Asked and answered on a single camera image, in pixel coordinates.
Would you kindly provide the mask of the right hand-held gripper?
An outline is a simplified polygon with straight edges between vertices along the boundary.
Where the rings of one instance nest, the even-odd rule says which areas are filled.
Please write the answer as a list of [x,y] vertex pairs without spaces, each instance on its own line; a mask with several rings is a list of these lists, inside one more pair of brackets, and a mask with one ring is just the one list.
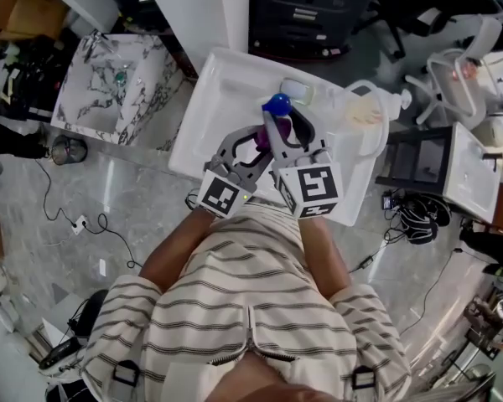
[[291,215],[309,219],[331,214],[343,199],[340,165],[327,148],[324,123],[309,108],[290,112],[301,148],[284,147],[277,119],[263,112],[264,127],[273,155],[272,177]]

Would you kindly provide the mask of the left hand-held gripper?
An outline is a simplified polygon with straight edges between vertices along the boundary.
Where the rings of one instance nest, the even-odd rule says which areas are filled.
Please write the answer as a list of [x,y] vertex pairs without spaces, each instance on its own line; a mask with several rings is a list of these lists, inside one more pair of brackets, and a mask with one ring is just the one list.
[[[256,192],[257,180],[273,159],[271,151],[257,150],[257,135],[263,125],[246,126],[229,133],[216,155],[205,164],[205,174],[196,206],[221,219],[229,219]],[[237,149],[250,142],[243,161]]]

